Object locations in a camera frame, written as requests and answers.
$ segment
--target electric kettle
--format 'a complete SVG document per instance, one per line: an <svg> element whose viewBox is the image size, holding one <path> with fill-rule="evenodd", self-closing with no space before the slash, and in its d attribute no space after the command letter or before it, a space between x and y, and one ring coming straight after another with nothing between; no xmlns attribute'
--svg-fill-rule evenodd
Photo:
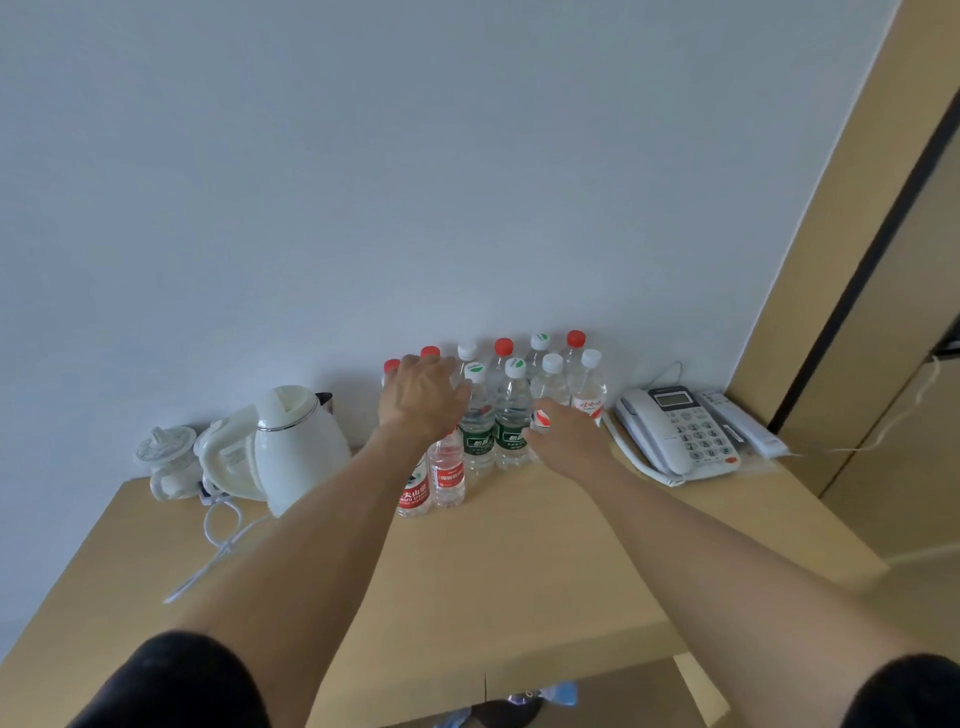
<svg viewBox="0 0 960 728"><path fill-rule="evenodd" d="M277 517L350 459L333 415L297 384L272 389L214 423L194 451L204 481L232 496L266 500Z"/></svg>

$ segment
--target white telephone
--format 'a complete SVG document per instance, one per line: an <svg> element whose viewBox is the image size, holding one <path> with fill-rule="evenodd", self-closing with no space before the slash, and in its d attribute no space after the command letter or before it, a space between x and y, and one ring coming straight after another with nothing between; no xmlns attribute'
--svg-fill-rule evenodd
<svg viewBox="0 0 960 728"><path fill-rule="evenodd" d="M617 399L614 412L656 470L639 463L616 427L607 422L613 439L639 470L664 485L682 485L740 467L740 456L723 428L686 387L627 390Z"/></svg>

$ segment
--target forearm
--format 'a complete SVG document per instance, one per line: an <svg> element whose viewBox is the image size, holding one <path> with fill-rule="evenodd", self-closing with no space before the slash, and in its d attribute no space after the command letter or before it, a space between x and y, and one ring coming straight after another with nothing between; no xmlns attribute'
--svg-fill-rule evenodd
<svg viewBox="0 0 960 728"><path fill-rule="evenodd" d="M690 650L754 725L839 725L871 674L919 649L838 587L615 462L582 485Z"/></svg>
<svg viewBox="0 0 960 728"><path fill-rule="evenodd" d="M306 721L425 449L402 431L377 430L184 616L181 628L209 635L240 657L275 728Z"/></svg>

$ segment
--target white power cord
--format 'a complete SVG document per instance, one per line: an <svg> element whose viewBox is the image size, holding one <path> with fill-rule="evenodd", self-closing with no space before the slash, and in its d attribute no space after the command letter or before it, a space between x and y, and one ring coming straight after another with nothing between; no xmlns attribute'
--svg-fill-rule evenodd
<svg viewBox="0 0 960 728"><path fill-rule="evenodd" d="M237 515L237 524L233 528L233 532L227 537L225 541L218 541L210 533L210 514L216 509L218 505L228 506L236 515ZM269 519L270 516L261 516L256 519L256 521L250 522L247 525L243 524L243 511L240 510L240 507L233 502L233 496L219 495L217 498L210 504L210 507L206 509L206 515L204 516L204 535L206 539L210 541L214 546L217 547L217 552L213 555L206 565L197 571L193 576L187 579L179 588L167 598L163 600L164 604L172 604L177 601L181 596L187 593L187 591L198 581L200 581L208 571L213 569L213 567L223 559L227 558L232 552L233 547L236 546L237 542L244 537L244 535L253 528L258 523L264 522Z"/></svg>
<svg viewBox="0 0 960 728"><path fill-rule="evenodd" d="M784 455L784 457L807 457L808 455L823 454L827 452L869 452L872 449L879 448L880 445L883 443L884 438L890 434L890 431L894 427L899 425L906 418L908 418L910 415L912 415L914 412L917 411L917 409L920 407L920 405L924 401L924 395L926 394L926 391L933 386L933 383L940 376L940 370L941 370L940 359L934 354L930 355L930 359L933 360L933 371L930 373L930 376L924 382L923 386L921 386L921 388L917 390L917 394L914 395L913 397L913 404L910 406L909 409L904 410L903 412L900 412L899 415L897 415L897 417L895 417L886 425L884 425L883 429L878 433L878 435L876 436L876 439L870 445L865 445L862 448L831 448L831 449L820 450L818 452L787 452Z"/></svg>
<svg viewBox="0 0 960 728"><path fill-rule="evenodd" d="M673 383L674 383L674 384L680 384L680 379L681 379L681 377L683 377L683 375L684 375L684 363L683 363L680 359L677 359L676 361L671 361L669 364L667 364L665 367L663 367L663 369L660 370L660 373L659 373L658 375L656 375L654 378L652 378L650 381L648 381L646 384L644 384L642 387L640 387L640 389L650 389L650 387L652 387L652 386L654 385L654 383L655 383L660 377L662 377L663 375L665 375L667 372L669 372L669 371L670 371L671 369L673 369L675 366L679 366L680 369L677 370L677 378L675 378L675 379L673 380Z"/></svg>
<svg viewBox="0 0 960 728"><path fill-rule="evenodd" d="M663 485L669 488L674 488L678 485L683 485L684 483L686 483L685 478L670 477L669 475L665 475L660 471L654 470L649 465L647 465L642 460L640 460L640 458L638 458L634 454L634 451L630 448L629 445L627 445L624 439L620 436L620 432L619 430L617 430L616 425L614 425L610 421L609 412L604 412L600 416L600 419L603 421L603 424L607 426L607 430L610 431L610 435L613 436L613 441L616 442L617 446L621 450L623 450L623 454L627 456L627 459L630 460L630 462L634 464L634 467L637 470L639 470L641 473L643 473L647 477L652 477L658 483L662 483Z"/></svg>

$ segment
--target black sleeve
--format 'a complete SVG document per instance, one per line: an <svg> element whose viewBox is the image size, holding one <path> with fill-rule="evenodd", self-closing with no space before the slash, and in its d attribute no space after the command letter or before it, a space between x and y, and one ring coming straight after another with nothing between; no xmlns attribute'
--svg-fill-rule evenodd
<svg viewBox="0 0 960 728"><path fill-rule="evenodd" d="M203 635L166 632L133 653L70 728L269 728L244 664Z"/></svg>
<svg viewBox="0 0 960 728"><path fill-rule="evenodd" d="M939 655L910 655L882 667L853 699L843 728L960 725L960 666Z"/></svg>

